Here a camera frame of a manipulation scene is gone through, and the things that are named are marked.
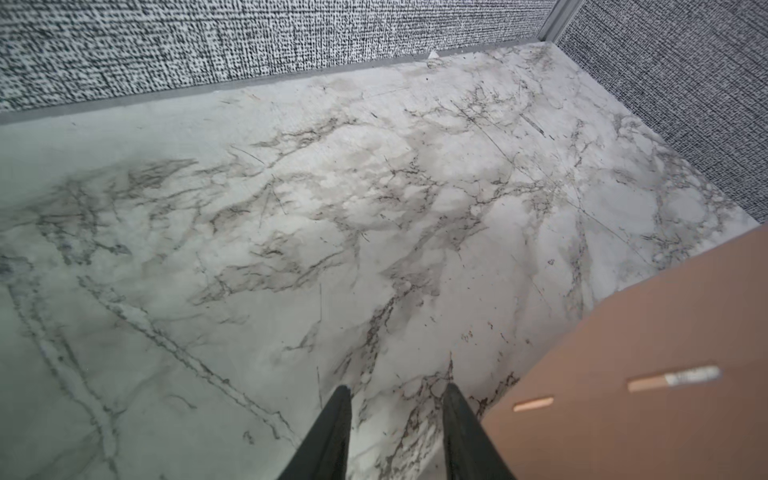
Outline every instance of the gray textured fabric wall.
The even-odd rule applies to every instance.
[[[587,0],[558,46],[768,220],[768,2]]]
[[[0,111],[533,38],[555,0],[2,0]]]

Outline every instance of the white marble countertop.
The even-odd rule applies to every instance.
[[[415,478],[594,304],[756,226],[553,45],[0,127],[0,476]]]

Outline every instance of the gray metal trim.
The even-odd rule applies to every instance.
[[[555,43],[562,35],[568,24],[571,23],[578,9],[584,4],[585,0],[558,0],[558,3],[552,7],[552,11],[538,31],[540,41],[551,41]]]
[[[501,43],[487,45],[473,45],[465,48],[453,48],[451,50],[438,51],[441,57],[451,55],[460,55],[475,51],[491,50],[493,48],[513,47],[526,43],[535,43],[536,38],[523,38],[522,40],[503,41]],[[270,75],[266,77],[247,78],[245,80],[227,81],[216,84],[198,85],[195,87],[175,88],[172,90],[154,91],[146,94],[128,95],[125,97],[105,98],[103,100],[84,101],[77,104],[56,105],[55,107],[36,108],[34,110],[11,111],[0,114],[0,125],[14,124],[23,121],[32,121],[39,118],[60,117],[62,115],[79,114],[86,111],[101,110],[104,108],[124,107],[128,105],[145,103],[148,101],[164,100],[166,98],[188,97],[191,95],[200,95],[219,90],[236,90],[238,88],[252,87],[254,85],[270,84],[276,81],[288,80],[293,78],[308,78],[317,75],[335,74],[344,71],[363,70],[365,68],[385,67],[387,65],[396,65],[407,63],[409,61],[426,60],[429,52],[419,55],[406,55],[397,58],[384,58],[382,60],[367,61],[364,63],[338,65],[336,67],[324,68],[322,70],[301,71],[292,74]]]

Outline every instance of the marble surface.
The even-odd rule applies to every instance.
[[[756,222],[553,45],[0,127],[0,476],[415,478],[595,303]]]

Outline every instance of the gray marble vein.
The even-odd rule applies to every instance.
[[[275,478],[339,384],[350,477],[429,475],[447,382],[482,415],[596,302],[756,226],[549,44],[0,142],[39,173],[3,180],[3,478]]]

